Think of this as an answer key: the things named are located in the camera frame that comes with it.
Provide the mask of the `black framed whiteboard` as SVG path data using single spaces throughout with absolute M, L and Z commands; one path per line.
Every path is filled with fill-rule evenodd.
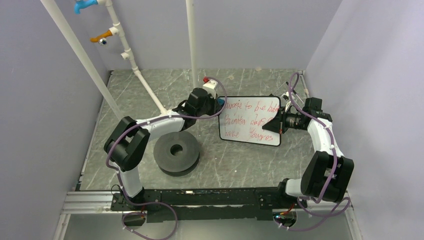
M 278 147 L 278 132 L 262 127 L 276 117 L 281 107 L 277 96 L 228 96 L 218 116 L 219 137 L 224 141 Z

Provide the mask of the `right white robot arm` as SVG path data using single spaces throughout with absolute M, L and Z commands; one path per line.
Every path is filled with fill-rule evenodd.
M 282 190 L 275 194 L 276 203 L 289 207 L 295 197 L 340 203 L 354 170 L 354 162 L 344 156 L 333 134 L 331 115 L 323 112 L 322 100 L 310 97 L 297 113 L 280 108 L 275 117 L 262 126 L 265 131 L 284 134 L 289 129 L 307 131 L 314 149 L 306 170 L 299 179 L 286 178 Z

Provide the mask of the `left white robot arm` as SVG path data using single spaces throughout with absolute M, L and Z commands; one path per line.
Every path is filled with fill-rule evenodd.
M 131 210 L 144 203 L 144 187 L 140 181 L 140 164 L 149 141 L 163 135 L 181 132 L 198 120 L 220 115 L 227 97 L 219 98 L 203 88 L 195 88 L 188 99 L 180 102 L 169 113 L 137 121 L 123 117 L 104 144 L 106 166 L 117 174 L 124 196 L 124 204 Z

